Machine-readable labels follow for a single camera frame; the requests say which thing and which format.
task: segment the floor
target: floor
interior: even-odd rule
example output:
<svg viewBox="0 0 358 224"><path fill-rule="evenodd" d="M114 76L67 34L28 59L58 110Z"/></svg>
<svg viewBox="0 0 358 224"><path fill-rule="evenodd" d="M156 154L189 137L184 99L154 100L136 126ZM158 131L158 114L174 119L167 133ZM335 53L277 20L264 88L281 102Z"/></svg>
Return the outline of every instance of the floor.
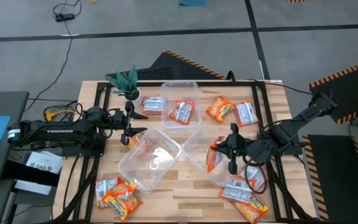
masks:
<svg viewBox="0 0 358 224"><path fill-rule="evenodd" d="M26 90L35 97L54 81L69 44L62 39L67 35L64 23L52 18L54 5L63 2L0 0L0 91ZM41 97L75 100L83 80L102 80L104 74L132 65L147 68L163 50L221 74L232 70L237 79L283 80L302 90L309 82L358 64L358 1L206 2L206 7L181 7L176 0L82 1L81 14L67 21L70 33L79 35L68 63ZM78 11L79 5L63 10ZM310 98L286 91L291 113L296 115ZM36 101L24 118L41 119L42 110L55 104ZM352 132L358 137L358 128ZM348 132L346 124L336 125L324 117L300 134ZM25 208L20 206L17 212ZM49 216L49 207L33 208L14 223L42 222Z"/></svg>

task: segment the butcher block tabletop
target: butcher block tabletop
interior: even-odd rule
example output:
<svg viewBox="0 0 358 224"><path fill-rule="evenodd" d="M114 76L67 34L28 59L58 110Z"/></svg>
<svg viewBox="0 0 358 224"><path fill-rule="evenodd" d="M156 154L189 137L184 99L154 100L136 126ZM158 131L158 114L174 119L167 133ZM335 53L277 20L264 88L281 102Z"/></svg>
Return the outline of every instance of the butcher block tabletop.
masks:
<svg viewBox="0 0 358 224"><path fill-rule="evenodd" d="M82 83L78 102L83 105L84 110L93 106L98 82L100 81L85 81ZM139 89L143 96L160 96L159 86L145 86L139 87ZM241 103L246 100L253 101L252 90L249 86L199 86L199 89L202 123L213 125L214 128L222 132L222 135L230 133L229 124L236 122L235 114L233 112L228 114L221 123L210 117L210 115L207 115L205 112L206 109L219 96L224 96L232 103ZM266 85L266 89L273 120L291 118L284 88L282 86ZM264 125L266 125L267 119L263 107L262 93L258 91L258 94ZM101 96L100 107L103 105L103 99L104 93L102 93ZM124 110L124 105L125 98L111 92L108 108L121 108ZM138 107L136 111L141 113L142 106ZM159 115L151 115L149 119L145 120L132 119L131 124L133 128L146 127L148 129L164 131ZM258 130L258 124L253 124L240 128L239 133L245 138L255 139ZM192 134L192 131L164 132L179 144L183 144ZM110 179L119 176L117 169L118 162L129 151L129 148L120 142L121 134L122 131L115 131L106 141L104 155L100 158L99 162L98 179ZM63 198L74 160L74 157L69 157L64 160L55 202L53 204L53 214L56 217L62 212ZM73 175L68 187L67 205L74 194L76 194L81 174L82 160L82 157L78 159L73 170ZM93 160L90 159L88 171L92 163ZM294 156L282 156L282 163L288 190L294 196L295 200L305 209L306 213L315 216L316 213L314 211L313 200L303 164ZM142 194L139 191L134 193L135 196L143 202L143 205L134 213L130 214L125 222L246 222L241 214L227 200L218 197L220 190L221 187L210 182L181 154L163 180L157 185L156 189L149 194ZM277 195L282 217L286 217L282 195L278 188ZM258 196L259 199L263 200L270 207L267 214L258 219L258 222L274 222L275 218L269 185L266 192ZM81 202L80 218L84 218L85 216L87 198L88 190L85 192ZM92 222L121 222L121 220L116 211L111 208L98 209L96 201L94 200L91 212L91 223Z"/></svg>

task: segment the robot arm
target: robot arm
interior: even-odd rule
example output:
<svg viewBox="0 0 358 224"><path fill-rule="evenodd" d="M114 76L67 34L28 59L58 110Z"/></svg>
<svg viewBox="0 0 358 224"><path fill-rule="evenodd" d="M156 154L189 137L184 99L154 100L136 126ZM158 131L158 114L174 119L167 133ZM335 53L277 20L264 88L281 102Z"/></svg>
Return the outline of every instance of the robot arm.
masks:
<svg viewBox="0 0 358 224"><path fill-rule="evenodd" d="M229 162L229 172L236 174L237 156L242 156L246 163L248 162L246 156L249 156L256 163L263 163L271 155L282 155L288 147L304 146L305 144L299 143L297 139L299 129L318 116L329 114L337 106L337 103L331 97L323 93L317 93L312 97L307 109L296 115L293 119L277 121L280 124L271 124L269 128L267 128L268 126L264 127L258 133L256 141L243 138L239 134L237 124L232 123L232 134L229 134L226 140L218 144L214 150L227 155L231 160Z"/></svg>
<svg viewBox="0 0 358 224"><path fill-rule="evenodd" d="M125 110L107 111L94 106L73 122L21 121L8 127L8 143L13 146L37 145L40 142L56 142L63 148L63 156L100 156L106 138L104 130L124 130L121 142L128 145L131 137L147 128L131 128L131 118L148 119L134 112L134 105L128 101Z"/></svg>

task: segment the snack packet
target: snack packet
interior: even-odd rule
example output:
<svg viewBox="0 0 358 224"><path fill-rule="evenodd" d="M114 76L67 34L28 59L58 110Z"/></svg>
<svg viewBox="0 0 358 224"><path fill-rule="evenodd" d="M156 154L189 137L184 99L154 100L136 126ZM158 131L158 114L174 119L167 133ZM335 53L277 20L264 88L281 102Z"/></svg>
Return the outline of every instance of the snack packet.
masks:
<svg viewBox="0 0 358 224"><path fill-rule="evenodd" d="M95 191L95 195L96 195L97 207L98 208L108 208L108 206L102 202L102 198L110 190L112 190L117 184L121 184L123 182L124 181L121 179L121 177L116 177L114 179L96 180L94 191Z"/></svg>
<svg viewBox="0 0 358 224"><path fill-rule="evenodd" d="M255 187L255 180L249 180L251 187ZM243 203L249 203L252 191L244 180L232 179L221 190L219 197L229 200L236 200Z"/></svg>
<svg viewBox="0 0 358 224"><path fill-rule="evenodd" d="M139 202L135 195L131 194L127 199L115 198L110 191L102 198L103 203L115 209L123 222L129 214L134 212L142 202Z"/></svg>
<svg viewBox="0 0 358 224"><path fill-rule="evenodd" d="M129 138L128 147L132 149L132 147L139 142L140 138L144 135L144 131L135 134L134 136Z"/></svg>
<svg viewBox="0 0 358 224"><path fill-rule="evenodd" d="M223 118L234 108L234 104L220 96L207 110L206 113L223 122Z"/></svg>
<svg viewBox="0 0 358 224"><path fill-rule="evenodd" d="M164 110L164 100L161 96L143 97L143 113L158 115Z"/></svg>
<svg viewBox="0 0 358 224"><path fill-rule="evenodd" d="M239 127L258 122L254 107L250 101L245 101L236 105L236 116Z"/></svg>
<svg viewBox="0 0 358 224"><path fill-rule="evenodd" d="M269 210L268 206L253 194L249 203L231 202L238 209L241 215L249 222L254 223L256 219L265 215Z"/></svg>
<svg viewBox="0 0 358 224"><path fill-rule="evenodd" d="M178 108L169 114L169 118L181 124L190 123L190 114L193 112L195 104L192 101L175 100Z"/></svg>
<svg viewBox="0 0 358 224"><path fill-rule="evenodd" d="M117 184L112 190L111 195L119 199L128 198L136 189L136 185L128 181Z"/></svg>
<svg viewBox="0 0 358 224"><path fill-rule="evenodd" d="M219 136L214 143L209 147L208 153L206 154L206 171L211 172L221 161L222 154L218 151L213 150L217 144L224 141L224 136Z"/></svg>
<svg viewBox="0 0 358 224"><path fill-rule="evenodd" d="M238 174L237 176L235 176L235 179L240 179L240 180L244 180L246 179L246 175L245 175L245 166L242 168L242 172L240 172L240 174ZM255 180L255 186L253 187L254 190L259 189L260 186L262 186L262 184L264 184L265 179L264 179L264 175L262 173L262 170L258 167L253 167L253 166L247 166L247 177L248 179L253 179Z"/></svg>

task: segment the small potted plant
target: small potted plant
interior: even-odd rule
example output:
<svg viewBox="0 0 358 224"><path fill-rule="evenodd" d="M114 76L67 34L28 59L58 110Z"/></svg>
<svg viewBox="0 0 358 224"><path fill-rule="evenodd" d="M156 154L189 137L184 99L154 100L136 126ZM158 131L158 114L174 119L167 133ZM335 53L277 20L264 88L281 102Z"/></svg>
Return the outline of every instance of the small potted plant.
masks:
<svg viewBox="0 0 358 224"><path fill-rule="evenodd" d="M115 77L106 76L106 80L118 89L113 91L113 93L125 96L125 99L131 101L134 106L139 106L142 103L142 93L136 87L137 70L135 66L132 67L128 74L116 71Z"/></svg>

